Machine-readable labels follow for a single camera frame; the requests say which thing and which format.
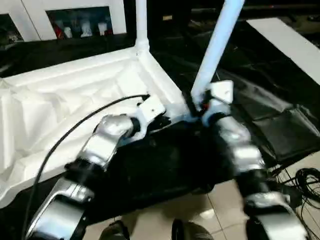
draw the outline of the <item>black cable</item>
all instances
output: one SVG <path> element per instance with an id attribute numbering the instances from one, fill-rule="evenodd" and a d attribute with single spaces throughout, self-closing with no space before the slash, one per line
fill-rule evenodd
<path id="1" fill-rule="evenodd" d="M 140 95 L 133 95 L 133 96 L 126 96 L 126 97 L 122 97 L 120 99 L 117 99 L 107 105 L 104 105 L 102 107 L 100 107 L 99 109 L 91 112 L 90 114 L 88 114 L 86 117 L 84 117 L 83 119 L 81 119 L 80 121 L 78 121 L 72 128 L 69 129 L 69 131 L 67 131 L 57 142 L 56 144 L 49 150 L 49 152 L 47 153 L 47 155 L 45 156 L 39 170 L 38 173 L 35 177 L 33 186 L 32 186 L 32 190 L 31 190 L 31 194 L 26 206 L 26 210 L 25 210 L 25 216 L 24 216 L 24 221 L 23 221 L 23 225 L 22 225 L 22 232 L 21 232 L 21 240 L 26 240 L 26 231 L 27 231 L 27 225 L 28 225 L 28 220 L 29 220 L 29 214 L 30 214 L 30 210 L 31 210 L 31 206 L 32 206 L 32 201 L 35 198 L 36 192 L 37 192 L 37 186 L 38 183 L 40 181 L 40 177 L 41 174 L 50 158 L 50 156 L 54 153 L 54 151 L 57 149 L 57 147 L 61 144 L 61 142 L 66 139 L 66 137 L 71 134 L 77 127 L 79 127 L 83 122 L 85 122 L 86 120 L 88 120 L 89 118 L 93 117 L 94 115 L 100 113 L 102 110 L 109 108 L 110 106 L 120 103 L 124 100 L 128 100 L 128 99 L 133 99 L 133 98 L 142 98 L 143 100 L 145 100 L 146 98 L 148 98 L 150 95 L 148 94 L 140 94 Z"/>

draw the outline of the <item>tiled floor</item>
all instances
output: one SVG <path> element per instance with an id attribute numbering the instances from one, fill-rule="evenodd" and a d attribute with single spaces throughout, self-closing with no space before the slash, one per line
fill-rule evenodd
<path id="1" fill-rule="evenodd" d="M 300 168 L 320 169 L 320 152 L 306 157 L 288 168 L 294 176 Z M 288 176 L 280 175 L 284 181 Z M 320 236 L 320 211 L 303 209 L 308 226 Z M 233 180 L 218 184 L 207 195 L 187 195 L 152 207 L 119 216 L 128 227 L 132 240 L 170 240 L 175 218 L 205 227 L 214 240 L 246 240 L 246 215 L 242 212 L 242 199 Z M 98 240 L 104 228 L 114 219 L 89 226 L 84 240 Z"/>

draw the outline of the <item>white pipe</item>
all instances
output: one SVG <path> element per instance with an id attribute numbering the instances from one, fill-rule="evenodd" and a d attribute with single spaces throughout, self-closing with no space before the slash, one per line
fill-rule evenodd
<path id="1" fill-rule="evenodd" d="M 136 11 L 136 40 L 137 51 L 149 51 L 147 31 L 147 0 L 135 0 Z"/>
<path id="2" fill-rule="evenodd" d="M 223 8 L 191 90 L 192 99 L 197 108 L 202 103 L 204 92 L 216 72 L 244 3 L 245 0 L 224 1 Z"/>

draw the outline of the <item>robotic arm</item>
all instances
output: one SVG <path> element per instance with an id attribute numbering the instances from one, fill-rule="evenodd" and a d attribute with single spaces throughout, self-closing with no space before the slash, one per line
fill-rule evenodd
<path id="1" fill-rule="evenodd" d="M 261 153 L 251 142 L 248 129 L 230 115 L 232 81 L 210 84 L 211 99 L 202 117 L 212 131 L 218 149 L 232 165 L 244 212 L 249 216 L 247 238 L 265 240 L 305 240 L 307 232 L 284 196 L 273 191 Z"/>
<path id="2" fill-rule="evenodd" d="M 75 161 L 65 166 L 65 176 L 34 215 L 26 239 L 82 239 L 87 226 L 86 208 L 118 147 L 142 139 L 149 123 L 164 111 L 160 100 L 151 96 L 132 115 L 104 116 Z"/>

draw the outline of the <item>white bracket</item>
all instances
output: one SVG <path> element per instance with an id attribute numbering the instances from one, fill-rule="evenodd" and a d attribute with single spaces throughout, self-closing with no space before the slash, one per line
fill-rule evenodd
<path id="1" fill-rule="evenodd" d="M 207 111 L 202 116 L 202 123 L 208 126 L 209 118 L 215 113 L 230 114 L 230 104 L 234 100 L 234 83 L 231 80 L 217 81 L 209 85 L 213 97 Z"/>
<path id="2" fill-rule="evenodd" d="M 143 139 L 147 134 L 147 128 L 149 124 L 165 111 L 165 106 L 161 103 L 160 99 L 156 95 L 150 96 L 147 100 L 139 105 L 135 113 L 129 114 L 130 117 L 139 120 L 140 131 L 134 136 L 124 139 L 120 144 L 123 146 Z"/>

